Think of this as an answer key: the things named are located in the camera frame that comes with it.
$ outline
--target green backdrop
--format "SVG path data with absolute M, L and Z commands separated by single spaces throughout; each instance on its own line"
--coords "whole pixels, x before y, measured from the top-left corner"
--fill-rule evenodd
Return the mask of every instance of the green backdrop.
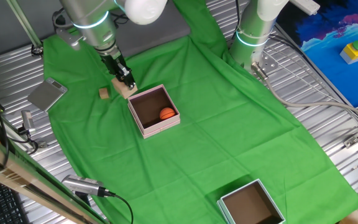
M 203 0 L 177 0 L 191 34 L 127 58 L 139 91 L 164 84 L 181 123 L 143 139 L 85 43 L 44 42 L 45 78 L 68 88 L 49 111 L 76 173 L 100 180 L 132 205 L 135 223 L 224 223 L 216 201 L 261 179 L 287 223 L 334 223 L 358 195 L 302 124 L 230 57 Z M 110 87 L 101 100 L 98 89 Z M 130 215 L 116 198 L 95 198 L 113 223 Z

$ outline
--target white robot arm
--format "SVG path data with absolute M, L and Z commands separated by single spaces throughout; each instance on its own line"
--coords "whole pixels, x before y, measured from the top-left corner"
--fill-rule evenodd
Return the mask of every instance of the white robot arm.
M 127 17 L 136 24 L 146 25 L 160 17 L 167 0 L 60 0 L 68 17 L 80 35 L 69 34 L 58 27 L 56 33 L 75 50 L 78 41 L 84 40 L 100 54 L 109 72 L 128 89 L 135 87 L 131 69 L 116 44 L 116 28 L 109 11 L 120 7 Z

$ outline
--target metal rack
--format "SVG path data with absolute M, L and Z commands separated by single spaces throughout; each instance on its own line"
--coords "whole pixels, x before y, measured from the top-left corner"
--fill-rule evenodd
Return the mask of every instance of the metal rack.
M 235 0 L 207 1 L 207 6 L 225 38 L 230 40 L 237 23 Z M 240 1 L 241 8 L 247 1 Z M 265 51 L 277 61 L 268 76 L 274 89 L 285 100 L 305 103 L 321 100 L 338 100 L 348 103 L 332 83 L 312 67 L 289 46 L 269 40 Z M 47 148 L 32 155 L 41 166 L 61 181 L 68 174 L 75 174 L 64 155 L 50 126 L 48 114 L 27 101 L 29 95 L 44 80 L 43 59 L 32 56 L 31 46 L 0 56 L 0 104 L 5 107 L 4 117 L 19 127 L 21 110 L 30 110 L 37 134 L 32 138 L 45 141 Z M 324 152 L 341 174 L 358 193 L 358 143 L 347 148 L 344 142 L 358 133 L 358 119 L 348 111 L 332 106 L 314 108 L 288 108 L 317 140 Z M 41 204 L 21 196 L 31 223 L 72 223 L 67 218 Z M 106 218 L 95 202 L 92 208 Z

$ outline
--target white box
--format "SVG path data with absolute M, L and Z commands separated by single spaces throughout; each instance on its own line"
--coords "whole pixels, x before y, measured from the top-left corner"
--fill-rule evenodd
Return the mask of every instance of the white box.
M 259 179 L 228 193 L 216 203 L 228 224 L 285 222 L 283 214 Z
M 143 138 L 158 134 L 180 123 L 180 113 L 173 104 L 164 85 L 159 85 L 128 98 L 128 107 Z M 160 112 L 172 108 L 175 115 L 161 120 Z

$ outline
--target basketball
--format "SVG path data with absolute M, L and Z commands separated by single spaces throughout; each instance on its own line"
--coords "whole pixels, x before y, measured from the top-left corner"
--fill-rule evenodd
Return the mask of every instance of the basketball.
M 160 119 L 168 119 L 175 115 L 175 111 L 172 108 L 164 108 L 160 112 Z

